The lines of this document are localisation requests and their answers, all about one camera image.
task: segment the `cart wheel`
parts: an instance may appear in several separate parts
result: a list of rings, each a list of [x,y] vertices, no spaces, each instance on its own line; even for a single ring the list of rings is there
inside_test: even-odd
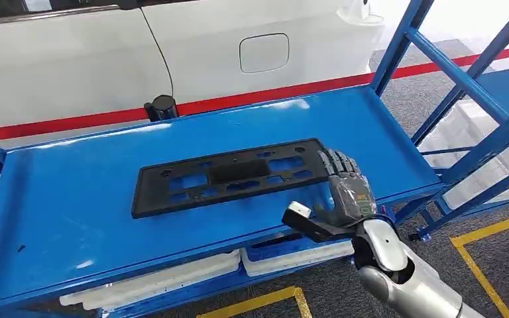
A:
[[[420,236],[418,235],[418,233],[409,234],[408,238],[412,242],[416,242],[416,241],[420,240]]]

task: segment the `white plastic bin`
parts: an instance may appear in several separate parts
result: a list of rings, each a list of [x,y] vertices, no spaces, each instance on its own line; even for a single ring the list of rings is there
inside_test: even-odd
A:
[[[498,127],[498,123],[473,100],[458,101],[432,132],[424,138],[418,149],[425,152],[475,146],[496,127]],[[466,153],[434,154],[425,156],[425,159],[431,166],[448,168]],[[450,208],[455,209],[508,175],[509,148],[445,193],[443,198]],[[489,202],[508,199],[509,189]]]
[[[83,303],[84,309],[119,308],[137,301],[190,286],[239,269],[239,250],[121,280],[60,297],[62,305]]]
[[[325,260],[332,260],[334,258],[352,254],[354,254],[352,242],[347,240],[344,242],[328,244],[325,246],[310,248],[307,250],[301,250],[299,252],[293,252],[272,258],[265,258],[257,261],[249,260],[247,249],[242,248],[241,260],[243,261],[243,266],[247,271],[247,275],[252,277],[269,274],[280,270],[287,270],[289,268],[298,266],[323,262]]]

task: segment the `lower shelf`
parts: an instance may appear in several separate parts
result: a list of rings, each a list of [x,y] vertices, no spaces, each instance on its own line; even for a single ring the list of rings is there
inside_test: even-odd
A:
[[[201,300],[203,298],[217,295],[219,293],[230,292],[237,288],[246,287],[256,283],[271,280],[273,278],[291,274],[304,268],[313,266],[300,266],[289,270],[250,277],[247,275],[243,264],[239,264],[239,269],[233,273],[225,274],[220,277],[212,278],[201,283],[197,283],[186,288],[181,288],[170,293],[152,297],[150,299],[133,303],[131,305],[120,307],[111,311],[103,311],[102,317],[108,318],[129,318],[140,317],[156,311],[167,310],[191,301]]]

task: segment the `gray carpet floor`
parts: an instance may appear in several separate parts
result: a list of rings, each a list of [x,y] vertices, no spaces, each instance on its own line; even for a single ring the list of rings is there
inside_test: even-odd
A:
[[[459,41],[439,42],[437,45],[450,57],[465,56],[471,52]],[[375,69],[383,52],[376,52],[370,66]],[[411,47],[400,66],[429,62],[416,48]],[[412,134],[430,114],[432,109],[453,87],[452,82],[441,72],[394,79],[390,82],[383,102],[408,134]],[[429,210],[435,215],[434,207]],[[438,230],[429,242],[409,242],[408,245],[425,261],[431,264],[441,278],[463,295],[464,300],[486,317],[501,317],[496,306],[477,282],[449,237],[456,237],[475,229],[509,219],[509,207],[470,218],[460,223],[451,223]],[[414,217],[401,226],[404,237],[423,226],[420,217]],[[509,308],[509,230],[468,244],[467,250]],[[240,290],[213,296],[194,303],[155,313],[149,317],[195,317],[234,303],[251,299],[276,290],[298,286],[303,289],[312,317],[398,317],[369,295],[358,281],[352,265],[346,260],[334,260],[282,276]],[[80,307],[61,307],[57,301],[31,306],[46,311],[61,311],[89,315]],[[301,317],[293,299],[248,311],[238,317]]]

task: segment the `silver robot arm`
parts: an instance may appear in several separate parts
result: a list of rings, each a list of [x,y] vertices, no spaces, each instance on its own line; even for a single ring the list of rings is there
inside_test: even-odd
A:
[[[401,242],[387,216],[377,213],[367,179],[354,160],[334,150],[319,155],[330,174],[335,208],[315,206],[317,218],[311,219],[311,209],[293,201],[284,224],[316,242],[352,238],[362,285],[404,318],[483,318]]]
[[[464,303],[459,293],[442,282],[430,265],[401,242],[388,223],[370,220],[365,221],[362,228],[366,230],[366,234],[361,232],[365,242],[356,244],[369,244],[377,265],[365,264],[359,267],[358,274],[362,285],[375,298],[405,318],[483,317]],[[355,258],[359,257],[357,253],[369,253],[365,249],[365,246],[355,247]]]

